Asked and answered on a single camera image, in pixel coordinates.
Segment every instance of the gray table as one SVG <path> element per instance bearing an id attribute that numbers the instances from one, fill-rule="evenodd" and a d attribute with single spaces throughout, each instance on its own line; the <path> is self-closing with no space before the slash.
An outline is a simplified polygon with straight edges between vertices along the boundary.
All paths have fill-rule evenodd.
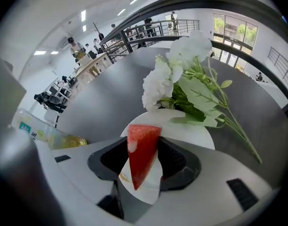
<path id="1" fill-rule="evenodd" d="M 166 48 L 141 48 L 122 58 L 88 84 L 59 118 L 58 128 L 89 143 L 120 136 L 146 110 L 142 105 L 143 78 L 154 68 L 155 56 Z M 281 184 L 288 166 L 288 120 L 273 98 L 245 74 L 215 59 L 218 81 L 233 80 L 225 91 L 230 109 L 262 157 L 260 165 L 229 128 L 208 129 L 216 150 L 255 171 L 272 187 Z"/>

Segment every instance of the railing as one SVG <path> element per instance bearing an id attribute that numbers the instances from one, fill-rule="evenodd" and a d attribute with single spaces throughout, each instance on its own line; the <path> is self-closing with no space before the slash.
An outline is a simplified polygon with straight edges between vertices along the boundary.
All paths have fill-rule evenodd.
<path id="1" fill-rule="evenodd" d="M 122 23 L 120 23 L 110 34 L 108 34 L 100 43 L 100 45 L 108 52 L 108 55 L 111 57 L 115 56 L 125 56 L 128 53 L 131 53 L 136 45 L 136 43 L 140 46 L 147 46 L 146 42 L 158 42 L 158 41 L 174 41 L 182 37 L 182 35 L 175 32 L 171 36 L 166 36 L 162 30 L 162 26 L 160 26 L 160 31 L 155 32 L 156 36 L 148 36 L 144 38 L 144 35 L 140 35 L 140 31 L 143 30 L 143 27 L 148 25 L 144 24 L 135 28 L 128 28 L 140 21 L 148 17 L 152 17 L 164 12 L 179 10 L 179 9 L 187 9 L 187 8 L 215 8 L 215 9 L 223 9 L 231 12 L 240 13 L 246 15 L 250 18 L 253 18 L 266 26 L 273 29 L 278 35 L 280 35 L 287 43 L 288 43 L 288 26 L 281 19 L 281 15 L 278 14 L 272 8 L 266 6 L 265 4 L 257 1 L 257 0 L 158 0 L 148 6 L 141 8 L 127 19 L 125 19 Z M 128 32 L 134 30 L 136 32 L 137 38 L 135 40 L 130 40 L 131 35 L 127 35 Z M 110 40 L 115 40 L 116 42 L 108 46 L 107 43 Z M 228 46 L 226 44 L 211 41 L 212 46 L 214 48 L 222 49 L 228 53 L 234 54 L 243 60 L 247 61 L 252 66 L 256 67 L 259 71 L 265 74 L 285 95 L 288 99 L 288 88 L 284 85 L 284 83 L 274 74 L 272 73 L 265 65 L 260 63 L 255 58 L 251 57 L 247 53 Z M 122 48 L 120 53 L 117 53 L 117 48 Z M 283 110 L 288 117 L 288 107 Z"/>
<path id="2" fill-rule="evenodd" d="M 116 61 L 116 57 L 123 57 L 137 49 L 137 47 L 148 47 L 154 44 L 152 40 L 146 44 L 143 42 L 136 42 L 129 46 L 132 41 L 137 41 L 143 38 L 166 36 L 166 35 L 182 35 L 188 34 L 192 30 L 199 30 L 199 20 L 189 19 L 174 19 L 151 22 L 143 25 L 136 25 L 133 28 L 128 28 L 124 31 L 118 32 L 111 41 L 101 44 L 105 52 L 112 62 Z"/>
<path id="3" fill-rule="evenodd" d="M 273 47 L 271 47 L 268 58 L 273 62 L 274 66 L 281 73 L 282 80 L 288 87 L 288 60 Z"/>

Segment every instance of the black holder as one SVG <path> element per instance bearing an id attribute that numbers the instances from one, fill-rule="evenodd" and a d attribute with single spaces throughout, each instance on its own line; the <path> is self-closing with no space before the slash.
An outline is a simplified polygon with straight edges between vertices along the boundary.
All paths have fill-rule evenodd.
<path id="1" fill-rule="evenodd" d="M 181 190 L 193 182 L 201 171 L 199 158 L 164 137 L 157 142 L 162 165 L 160 191 Z M 100 179 L 116 181 L 128 159 L 127 137 L 93 153 L 87 164 Z"/>

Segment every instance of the white plate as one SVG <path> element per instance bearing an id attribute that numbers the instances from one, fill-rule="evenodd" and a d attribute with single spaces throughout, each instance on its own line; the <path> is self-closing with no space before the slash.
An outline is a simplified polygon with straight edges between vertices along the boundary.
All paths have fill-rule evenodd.
<path id="1" fill-rule="evenodd" d="M 214 143 L 210 133 L 205 127 L 173 124 L 169 120 L 173 117 L 184 117 L 185 113 L 171 109 L 158 109 L 156 112 L 146 112 L 135 118 L 129 123 L 131 124 L 149 124 L 162 127 L 161 136 L 177 139 L 180 141 L 189 142 L 195 145 L 215 149 Z M 125 137 L 128 134 L 128 127 L 124 129 L 121 136 Z M 160 178 L 163 175 L 162 166 L 156 155 L 155 161 L 152 165 L 143 184 L 134 190 L 130 172 L 129 159 L 125 163 L 119 175 L 120 181 L 124 187 L 139 200 L 154 204 L 159 196 Z"/>
<path id="2" fill-rule="evenodd" d="M 208 130 L 202 126 L 192 126 L 188 124 L 174 124 L 169 122 L 173 117 L 184 117 L 185 112 L 171 110 L 171 109 L 158 109 L 156 112 L 146 112 L 139 115 L 130 124 L 150 124 L 162 127 L 162 137 L 176 139 L 180 141 L 189 142 L 205 148 L 215 150 L 214 142 Z M 121 137 L 128 134 L 128 127 L 124 129 Z"/>

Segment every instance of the watermelon slice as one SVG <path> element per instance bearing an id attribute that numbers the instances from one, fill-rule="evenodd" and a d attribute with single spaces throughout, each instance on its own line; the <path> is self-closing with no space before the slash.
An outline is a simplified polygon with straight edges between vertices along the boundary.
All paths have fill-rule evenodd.
<path id="1" fill-rule="evenodd" d="M 128 128 L 127 147 L 134 190 L 144 182 L 152 167 L 161 131 L 161 127 L 151 125 L 130 125 Z"/>

